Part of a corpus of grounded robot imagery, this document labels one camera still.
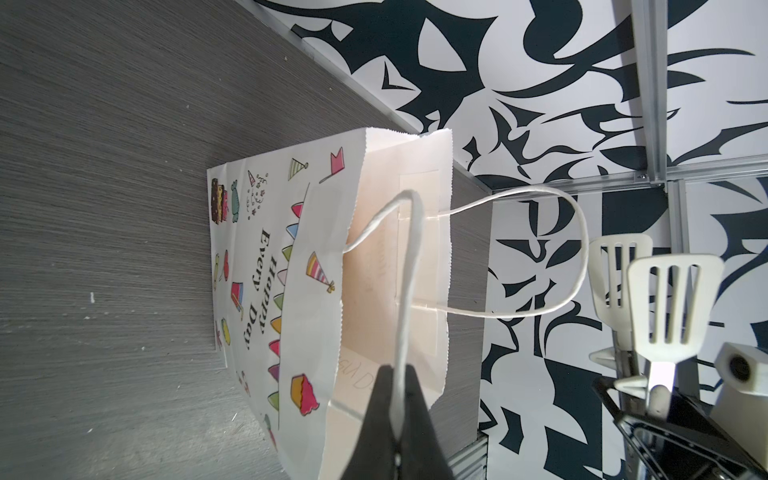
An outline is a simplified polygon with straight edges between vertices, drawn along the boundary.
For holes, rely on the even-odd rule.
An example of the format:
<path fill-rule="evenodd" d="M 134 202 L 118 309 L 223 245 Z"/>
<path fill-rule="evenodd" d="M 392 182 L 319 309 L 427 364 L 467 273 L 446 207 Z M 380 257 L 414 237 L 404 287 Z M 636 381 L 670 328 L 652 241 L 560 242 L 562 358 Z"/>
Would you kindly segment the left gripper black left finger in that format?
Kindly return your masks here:
<path fill-rule="evenodd" d="M 390 421 L 393 368 L 377 372 L 357 444 L 343 472 L 342 480 L 392 480 L 397 477 L 397 442 Z"/>

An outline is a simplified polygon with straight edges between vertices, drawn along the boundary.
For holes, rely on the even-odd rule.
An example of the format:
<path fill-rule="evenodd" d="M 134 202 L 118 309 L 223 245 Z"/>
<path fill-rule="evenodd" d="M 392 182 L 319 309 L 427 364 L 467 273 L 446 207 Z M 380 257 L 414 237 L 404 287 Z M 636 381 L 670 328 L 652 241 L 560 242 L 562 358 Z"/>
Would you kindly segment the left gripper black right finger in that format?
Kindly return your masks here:
<path fill-rule="evenodd" d="M 399 440 L 399 479 L 452 480 L 453 472 L 439 445 L 416 370 L 405 370 L 405 418 Z"/>

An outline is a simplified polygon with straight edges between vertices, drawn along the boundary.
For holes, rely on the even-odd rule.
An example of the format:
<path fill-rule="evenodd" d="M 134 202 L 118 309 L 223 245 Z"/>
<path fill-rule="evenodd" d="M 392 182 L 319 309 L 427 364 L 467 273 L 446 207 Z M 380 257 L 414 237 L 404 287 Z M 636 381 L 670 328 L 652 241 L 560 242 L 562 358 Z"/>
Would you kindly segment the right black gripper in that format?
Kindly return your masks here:
<path fill-rule="evenodd" d="M 601 236 L 589 245 L 594 310 L 613 338 L 611 347 L 589 359 L 608 369 L 637 370 L 635 351 L 647 362 L 644 377 L 600 377 L 592 384 L 623 437 L 625 477 L 765 479 L 766 468 L 701 402 L 673 394 L 677 365 L 704 344 L 724 262 L 711 254 L 652 253 L 653 240 L 642 233 Z M 621 409 L 611 398 L 614 383 L 643 398 L 647 416 Z"/>

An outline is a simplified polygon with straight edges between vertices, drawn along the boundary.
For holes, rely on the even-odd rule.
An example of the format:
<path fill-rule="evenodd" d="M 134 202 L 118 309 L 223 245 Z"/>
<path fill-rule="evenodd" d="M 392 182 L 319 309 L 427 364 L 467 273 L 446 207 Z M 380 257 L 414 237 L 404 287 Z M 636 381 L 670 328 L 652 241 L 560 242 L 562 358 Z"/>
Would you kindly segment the white paper gift bag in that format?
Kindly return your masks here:
<path fill-rule="evenodd" d="M 449 360 L 453 137 L 362 128 L 207 172 L 218 348 L 293 479 L 341 479 L 381 366 Z"/>

